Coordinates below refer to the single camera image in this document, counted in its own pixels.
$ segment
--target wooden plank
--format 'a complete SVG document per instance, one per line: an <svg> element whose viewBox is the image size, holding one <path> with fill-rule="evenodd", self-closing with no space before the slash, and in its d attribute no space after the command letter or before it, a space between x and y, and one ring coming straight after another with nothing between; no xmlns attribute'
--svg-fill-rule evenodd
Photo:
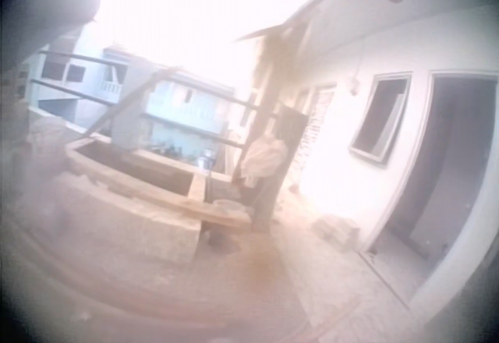
<svg viewBox="0 0 499 343"><path fill-rule="evenodd" d="M206 192L206 175L195 174L190 185L189 199L204 202L204 194Z"/></svg>
<svg viewBox="0 0 499 343"><path fill-rule="evenodd" d="M179 130L184 131L186 133L196 134L198 136L202 136L203 138L208 138L208 139L214 140L215 142L226 144L226 145L231 146L231 147L236 147L236 148L243 148L244 147L244 144L225 139L225 138L223 138L215 133L209 133L208 131L205 131L202 129L197 129L195 127L188 126L188 125L183 125L182 123L171 121L171 120L166 119L166 118L157 117L157 116L151 115L149 113L143 113L141 115L141 117L145 118L145 119L149 119L149 120L157 122L157 123L164 124L166 126L175 127L176 129L179 129Z"/></svg>
<svg viewBox="0 0 499 343"><path fill-rule="evenodd" d="M57 84L51 84L44 82L43 80L31 80L31 83L39 84L40 86L45 86L49 88L53 88L54 90L61 91L61 92L66 92L67 94L75 95L77 97L81 97L83 99L95 101L96 103L102 104L102 105L107 105L108 107L111 107L112 105L116 105L116 103L113 103L112 101L107 101L104 99L100 99L99 97L93 96L93 95L87 95L84 94L83 92L75 91L75 90L70 90L69 88L59 86Z"/></svg>
<svg viewBox="0 0 499 343"><path fill-rule="evenodd" d="M38 53L40 55L56 55L56 56L62 56L62 57L75 58L77 60L96 62L97 64L102 64L102 65L128 67L128 64L125 64L123 62L114 62L111 60L104 60L102 58L94 58L94 57L88 57L88 56L83 56L83 55L74 55L73 53L62 53L62 52L55 52L55 51L39 51Z"/></svg>
<svg viewBox="0 0 499 343"><path fill-rule="evenodd" d="M160 207L180 210L188 217L202 221L245 230L249 230L251 227L250 216L246 212L227 212L216 208L213 204L196 201L190 199L188 196L172 193L153 186L150 183L140 181L130 175L91 160L75 150L66 149L66 153L71 165L78 172L102 181L111 188L126 191L127 194L132 193L135 197Z"/></svg>

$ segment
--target dark doorway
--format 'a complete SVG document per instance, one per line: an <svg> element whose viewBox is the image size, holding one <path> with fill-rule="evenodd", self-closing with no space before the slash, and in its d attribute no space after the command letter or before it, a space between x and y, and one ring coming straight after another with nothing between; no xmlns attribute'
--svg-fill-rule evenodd
<svg viewBox="0 0 499 343"><path fill-rule="evenodd" d="M497 79L435 75L415 166L366 258L409 301L458 238L485 175Z"/></svg>
<svg viewBox="0 0 499 343"><path fill-rule="evenodd" d="M75 122L78 99L39 100L38 107L53 115L64 118L68 122Z"/></svg>

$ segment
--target concrete ledge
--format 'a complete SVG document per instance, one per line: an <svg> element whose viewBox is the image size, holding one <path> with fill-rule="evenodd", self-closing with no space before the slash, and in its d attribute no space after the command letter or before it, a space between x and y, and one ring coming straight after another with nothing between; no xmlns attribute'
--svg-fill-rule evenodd
<svg viewBox="0 0 499 343"><path fill-rule="evenodd" d="M84 175L65 173L54 184L71 224L82 234L168 262L182 264L192 260L201 221L117 195Z"/></svg>
<svg viewBox="0 0 499 343"><path fill-rule="evenodd" d="M159 207L174 210L184 214L186 217L210 222L230 228L250 230L251 218L246 212L229 212L215 207L213 204L200 201L199 193L192 191L192 196L179 195L166 189L153 186L123 172L109 168L96 162L77 151L93 141L93 139L79 140L66 146L66 154L73 169L76 172L86 174L92 179L104 183L108 188L119 191L126 196L134 196L138 199L155 204ZM202 186L202 179L196 181L194 189Z"/></svg>

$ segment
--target concrete wall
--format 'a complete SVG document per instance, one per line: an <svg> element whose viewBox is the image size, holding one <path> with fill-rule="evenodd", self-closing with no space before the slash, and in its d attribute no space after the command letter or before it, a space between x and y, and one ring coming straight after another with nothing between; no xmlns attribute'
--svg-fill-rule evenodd
<svg viewBox="0 0 499 343"><path fill-rule="evenodd" d="M310 44L320 42L321 13L313 21ZM304 87L336 82L323 128L304 168L301 190L324 213L350 217L359 227L360 244L368 244L384 226L412 167L423 133L430 99L430 74L438 70L499 72L499 20L493 6L460 10L406 23L371 35L316 58L309 45L303 53ZM386 167L349 152L361 125L373 78L410 72L412 82L400 133ZM343 86L351 76L358 95Z"/></svg>

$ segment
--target open window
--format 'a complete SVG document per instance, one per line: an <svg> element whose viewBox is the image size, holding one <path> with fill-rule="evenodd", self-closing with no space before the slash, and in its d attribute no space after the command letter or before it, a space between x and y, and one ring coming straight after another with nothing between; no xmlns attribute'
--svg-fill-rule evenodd
<svg viewBox="0 0 499 343"><path fill-rule="evenodd" d="M68 74L65 78L67 82L83 82L83 77L85 76L85 67L69 64Z"/></svg>
<svg viewBox="0 0 499 343"><path fill-rule="evenodd" d="M390 157L409 92L409 75L378 76L350 150L377 164Z"/></svg>

